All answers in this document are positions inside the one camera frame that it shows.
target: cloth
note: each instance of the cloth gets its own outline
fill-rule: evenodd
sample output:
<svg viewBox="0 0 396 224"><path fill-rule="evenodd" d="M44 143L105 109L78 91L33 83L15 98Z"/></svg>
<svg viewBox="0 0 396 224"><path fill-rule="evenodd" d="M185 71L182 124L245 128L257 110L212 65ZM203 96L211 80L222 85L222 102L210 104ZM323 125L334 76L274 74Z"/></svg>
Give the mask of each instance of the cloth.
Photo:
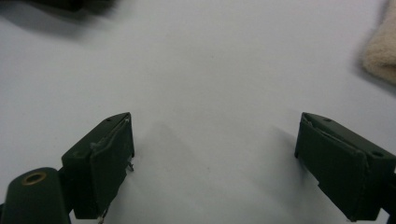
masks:
<svg viewBox="0 0 396 224"><path fill-rule="evenodd" d="M396 84L396 0L390 0L385 19L366 48L363 66L369 73Z"/></svg>

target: white tabletop surface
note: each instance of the white tabletop surface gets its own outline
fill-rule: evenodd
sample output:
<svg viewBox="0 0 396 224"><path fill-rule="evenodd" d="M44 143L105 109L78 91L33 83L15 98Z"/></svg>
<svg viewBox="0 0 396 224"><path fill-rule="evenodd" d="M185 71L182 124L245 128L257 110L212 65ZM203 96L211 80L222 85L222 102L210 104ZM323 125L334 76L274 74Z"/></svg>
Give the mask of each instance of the white tabletop surface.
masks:
<svg viewBox="0 0 396 224"><path fill-rule="evenodd" d="M106 223L347 223L293 150L311 112L396 153L396 87L360 63L385 8L119 0L69 14L1 3L0 202L13 178L61 168L85 133L129 111L135 172Z"/></svg>

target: white table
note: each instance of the white table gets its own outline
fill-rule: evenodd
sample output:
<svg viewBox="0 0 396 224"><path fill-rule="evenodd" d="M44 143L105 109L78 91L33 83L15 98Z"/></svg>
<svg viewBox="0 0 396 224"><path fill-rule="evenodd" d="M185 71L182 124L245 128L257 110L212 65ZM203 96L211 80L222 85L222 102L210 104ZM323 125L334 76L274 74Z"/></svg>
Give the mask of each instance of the white table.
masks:
<svg viewBox="0 0 396 224"><path fill-rule="evenodd" d="M1 3L0 202L130 111L135 172L106 223L347 223L293 150L306 111L396 153L396 88L360 65L385 6L119 0L71 16Z"/></svg>

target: beige fabric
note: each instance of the beige fabric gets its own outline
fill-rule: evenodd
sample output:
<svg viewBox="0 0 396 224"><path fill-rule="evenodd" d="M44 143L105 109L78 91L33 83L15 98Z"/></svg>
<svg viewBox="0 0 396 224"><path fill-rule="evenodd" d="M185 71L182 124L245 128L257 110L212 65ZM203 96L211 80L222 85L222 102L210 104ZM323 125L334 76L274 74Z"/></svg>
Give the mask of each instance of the beige fabric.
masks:
<svg viewBox="0 0 396 224"><path fill-rule="evenodd" d="M396 0L390 0L385 19L364 53L363 66L373 75L396 84Z"/></svg>

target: screw hole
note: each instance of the screw hole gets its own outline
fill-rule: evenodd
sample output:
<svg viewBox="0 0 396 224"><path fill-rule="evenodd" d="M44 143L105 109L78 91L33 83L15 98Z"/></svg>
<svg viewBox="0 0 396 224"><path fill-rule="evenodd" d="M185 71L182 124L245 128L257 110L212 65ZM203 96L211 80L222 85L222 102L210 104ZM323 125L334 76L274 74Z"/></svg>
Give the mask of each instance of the screw hole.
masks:
<svg viewBox="0 0 396 224"><path fill-rule="evenodd" d="M382 155L382 153L379 152L372 152L373 155L377 156L377 157L383 157L384 155Z"/></svg>
<svg viewBox="0 0 396 224"><path fill-rule="evenodd" d="M47 177L47 174L44 172L35 172L35 173L32 173L32 174L26 176L22 180L22 184L26 185L26 186L33 185L33 184L36 184L36 183L42 181L46 177Z"/></svg>

